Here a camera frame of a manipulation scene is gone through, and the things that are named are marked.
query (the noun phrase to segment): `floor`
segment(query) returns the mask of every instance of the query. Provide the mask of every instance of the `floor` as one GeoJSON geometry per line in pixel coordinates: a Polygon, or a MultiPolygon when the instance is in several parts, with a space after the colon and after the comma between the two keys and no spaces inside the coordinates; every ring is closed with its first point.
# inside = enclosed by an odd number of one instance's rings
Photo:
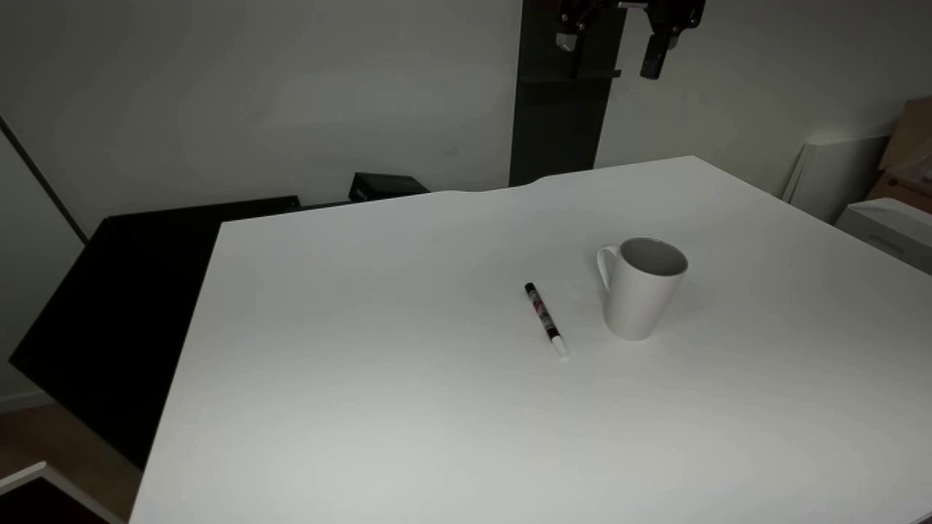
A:
{"type": "Polygon", "coordinates": [[[46,459],[93,501],[129,519],[141,469],[58,404],[0,413],[0,478],[46,459]]]}

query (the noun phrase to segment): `marker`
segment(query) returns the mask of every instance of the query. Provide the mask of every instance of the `marker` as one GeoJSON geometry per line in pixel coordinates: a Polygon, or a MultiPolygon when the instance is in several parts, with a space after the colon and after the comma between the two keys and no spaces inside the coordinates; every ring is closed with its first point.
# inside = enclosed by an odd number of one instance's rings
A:
{"type": "Polygon", "coordinates": [[[560,356],[568,356],[565,346],[563,346],[563,334],[560,334],[560,330],[556,330],[556,322],[554,322],[554,318],[550,318],[550,312],[549,312],[549,304],[541,301],[541,293],[536,290],[536,285],[527,282],[527,285],[525,285],[525,293],[527,293],[536,318],[546,322],[546,333],[549,333],[550,343],[556,346],[556,352],[560,352],[560,356]]]}

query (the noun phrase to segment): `table surface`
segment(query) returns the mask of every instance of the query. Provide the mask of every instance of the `table surface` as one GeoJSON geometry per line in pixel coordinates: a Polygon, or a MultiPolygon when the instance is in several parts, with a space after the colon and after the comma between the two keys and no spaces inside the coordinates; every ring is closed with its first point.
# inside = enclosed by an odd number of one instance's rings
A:
{"type": "Polygon", "coordinates": [[[233,222],[134,524],[913,524],[929,321],[929,277],[697,157],[233,222]],[[629,235],[690,257],[637,343],[594,273],[629,235]]]}

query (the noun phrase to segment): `white mug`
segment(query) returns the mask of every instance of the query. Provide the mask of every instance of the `white mug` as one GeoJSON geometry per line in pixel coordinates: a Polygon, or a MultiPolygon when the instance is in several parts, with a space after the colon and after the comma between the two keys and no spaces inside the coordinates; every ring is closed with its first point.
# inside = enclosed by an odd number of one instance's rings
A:
{"type": "Polygon", "coordinates": [[[659,238],[629,238],[621,247],[603,247],[597,269],[605,288],[610,330],[627,341],[642,341],[659,327],[687,270],[687,257],[659,238]]]}

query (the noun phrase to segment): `white wall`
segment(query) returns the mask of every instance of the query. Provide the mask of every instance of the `white wall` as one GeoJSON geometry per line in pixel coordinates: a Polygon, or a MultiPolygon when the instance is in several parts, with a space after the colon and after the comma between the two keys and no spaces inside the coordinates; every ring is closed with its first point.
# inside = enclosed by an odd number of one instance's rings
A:
{"type": "Polygon", "coordinates": [[[508,184],[522,0],[4,0],[0,113],[102,216],[508,184]]]}
{"type": "Polygon", "coordinates": [[[632,12],[597,162],[699,154],[774,191],[808,136],[884,127],[932,92],[929,24],[929,0],[707,0],[646,81],[632,12]]]}
{"type": "Polygon", "coordinates": [[[83,253],[58,207],[0,133],[0,413],[39,397],[5,359],[83,253]]]}

